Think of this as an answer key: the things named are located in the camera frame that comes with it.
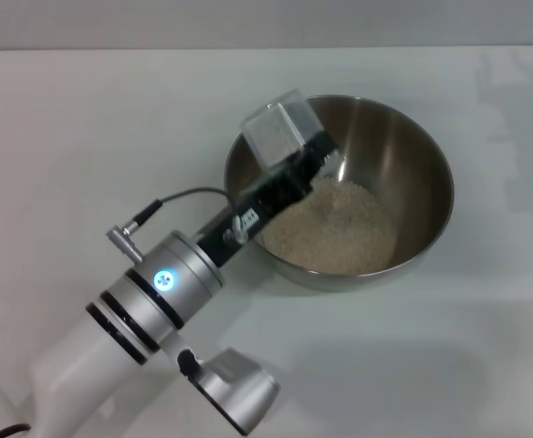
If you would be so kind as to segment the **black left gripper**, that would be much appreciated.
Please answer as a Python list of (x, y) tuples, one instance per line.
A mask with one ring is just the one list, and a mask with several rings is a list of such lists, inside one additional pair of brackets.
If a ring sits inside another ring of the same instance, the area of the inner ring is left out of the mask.
[(225, 265), (278, 214), (306, 198), (311, 182), (328, 157), (338, 150), (306, 100), (284, 105), (295, 131), (307, 144), (266, 171), (234, 205), (202, 230), (199, 248), (216, 267)]

